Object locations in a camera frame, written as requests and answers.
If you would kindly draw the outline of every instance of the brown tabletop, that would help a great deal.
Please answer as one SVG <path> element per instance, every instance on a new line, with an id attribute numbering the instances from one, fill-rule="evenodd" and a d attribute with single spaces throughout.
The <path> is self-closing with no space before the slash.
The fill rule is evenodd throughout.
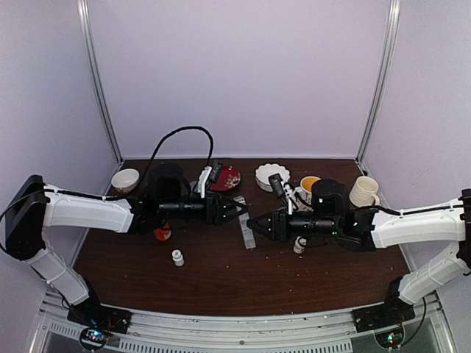
<path id="1" fill-rule="evenodd" d="M 227 196 L 243 195 L 251 217 L 282 206 L 255 182 L 255 169 L 280 163 L 299 184 L 305 175 L 333 178 L 349 188 L 360 175 L 352 160 L 226 159 L 242 175 Z M 194 180 L 203 160 L 178 160 Z M 124 168 L 143 170 L 145 161 Z M 400 249 L 355 253 L 328 246 L 295 254 L 293 244 L 255 235 L 257 248 L 246 250 L 238 221 L 211 226 L 192 221 L 160 242 L 153 234 L 120 235 L 92 229 L 75 269 L 93 284 L 105 304 L 189 315 L 273 315 L 312 313 L 383 301 L 390 281 L 408 272 Z M 171 252 L 180 249 L 185 265 Z"/>

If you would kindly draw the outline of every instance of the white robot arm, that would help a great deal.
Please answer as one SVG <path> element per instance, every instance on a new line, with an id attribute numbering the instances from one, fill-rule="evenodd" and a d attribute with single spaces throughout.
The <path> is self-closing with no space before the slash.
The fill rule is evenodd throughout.
<path id="1" fill-rule="evenodd" d="M 219 169 L 222 165 L 215 163 Z M 24 261 L 70 305 L 68 318 L 90 327 L 113 327 L 125 333 L 130 313 L 101 306 L 91 283 L 54 253 L 43 236 L 43 227 L 73 226 L 107 229 L 116 233 L 144 235 L 162 228 L 169 219 L 201 219 L 224 224 L 247 211 L 247 206 L 206 188 L 219 174 L 206 167 L 199 185 L 203 194 L 192 193 L 178 165 L 164 163 L 149 173 L 149 182 L 138 196 L 94 196 L 62 190 L 33 175 L 10 202 L 6 217 L 5 252 Z"/>
<path id="2" fill-rule="evenodd" d="M 345 185 L 323 179 L 313 185 L 311 206 L 309 212 L 275 210 L 249 220 L 248 226 L 282 242 L 292 237 L 305 242 L 312 238 L 335 238 L 338 245 L 354 252 L 375 251 L 401 243 L 451 242 L 417 271 L 392 281 L 384 304 L 354 310 L 359 332 L 413 318 L 413 304 L 471 271 L 470 189 L 463 190 L 459 199 L 429 207 L 394 211 L 371 206 L 350 210 Z"/>

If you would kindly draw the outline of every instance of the white wall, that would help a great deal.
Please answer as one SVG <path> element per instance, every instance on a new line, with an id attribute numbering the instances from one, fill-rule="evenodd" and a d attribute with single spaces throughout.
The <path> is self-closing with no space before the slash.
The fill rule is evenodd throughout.
<path id="1" fill-rule="evenodd" d="M 93 39 L 125 157 L 200 124 L 218 156 L 354 157 L 389 1 L 91 1 Z M 166 156 L 203 156 L 186 132 Z"/>
<path id="2" fill-rule="evenodd" d="M 94 98 L 77 2 L 0 1 L 0 209 L 30 174 L 86 192 L 105 189 L 115 163 Z M 55 229 L 71 260 L 81 229 Z M 3 225 L 0 238 L 4 242 Z M 45 286 L 0 253 L 0 350 L 24 353 Z"/>
<path id="3" fill-rule="evenodd" d="M 471 2 L 404 1 L 396 51 L 366 164 L 394 208 L 471 188 Z M 409 246 L 421 266 L 446 243 Z M 439 291 L 459 352 L 469 352 L 471 280 Z"/>

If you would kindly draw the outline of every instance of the cup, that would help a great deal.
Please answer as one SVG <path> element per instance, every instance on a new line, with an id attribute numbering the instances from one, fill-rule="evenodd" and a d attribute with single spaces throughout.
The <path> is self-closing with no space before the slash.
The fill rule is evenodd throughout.
<path id="1" fill-rule="evenodd" d="M 307 177 L 305 176 L 304 178 L 302 178 L 300 182 L 300 186 L 296 188 L 298 194 L 301 196 L 301 199 L 309 205 L 311 205 L 311 200 L 312 200 L 312 192 L 311 192 L 312 185 L 315 182 L 318 182 L 320 179 L 321 178 L 317 176 L 312 176 L 312 175 L 307 176 Z M 300 211 L 307 211 L 307 210 L 312 209 L 311 207 L 306 206 L 299 200 L 297 202 L 297 206 Z"/>
<path id="2" fill-rule="evenodd" d="M 119 193 L 129 193 L 138 184 L 139 172 L 135 169 L 123 169 L 111 179 L 111 185 Z"/>
<path id="3" fill-rule="evenodd" d="M 350 191 L 350 201 L 356 207 L 372 206 L 380 204 L 378 197 L 379 185 L 369 176 L 360 176 Z"/>

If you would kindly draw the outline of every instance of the white bowl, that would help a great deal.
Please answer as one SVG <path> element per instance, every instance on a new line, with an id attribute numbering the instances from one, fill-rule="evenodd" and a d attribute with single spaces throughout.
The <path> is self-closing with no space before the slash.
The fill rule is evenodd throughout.
<path id="1" fill-rule="evenodd" d="M 135 169 L 123 169 L 111 179 L 111 185 L 120 193 L 129 193 L 138 184 L 139 172 Z"/>
<path id="2" fill-rule="evenodd" d="M 268 177 L 276 173 L 280 174 L 281 179 L 284 182 L 288 182 L 291 178 L 289 170 L 283 167 L 282 165 L 279 165 L 277 163 L 267 163 L 264 165 L 260 165 L 255 170 L 255 180 L 257 181 L 257 185 L 260 187 L 260 189 L 271 193 L 273 189 L 270 185 L 270 182 L 268 181 Z"/>

